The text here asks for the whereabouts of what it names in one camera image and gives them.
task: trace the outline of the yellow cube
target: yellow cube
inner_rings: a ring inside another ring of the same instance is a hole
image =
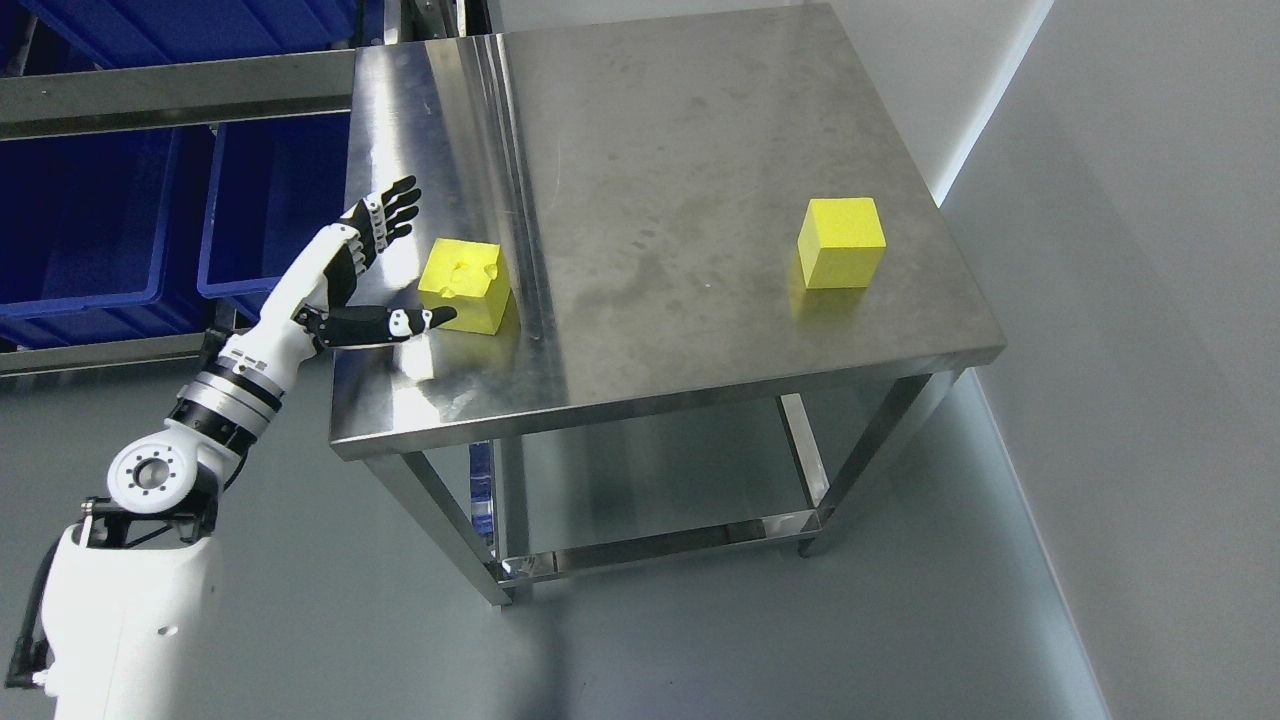
[[[511,296],[502,249],[489,242],[436,238],[417,293],[424,307],[448,305],[458,311],[457,318],[440,328],[497,333]]]
[[[867,287],[884,255],[884,231],[870,197],[815,197],[796,240],[809,290]]]

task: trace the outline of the blue plastic bin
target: blue plastic bin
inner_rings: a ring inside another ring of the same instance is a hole
[[[0,142],[0,336],[26,347],[201,329],[206,128]]]
[[[227,123],[214,146],[196,286],[257,319],[316,231],[344,210],[351,115]]]
[[[22,0],[104,68],[324,50],[356,0]]]

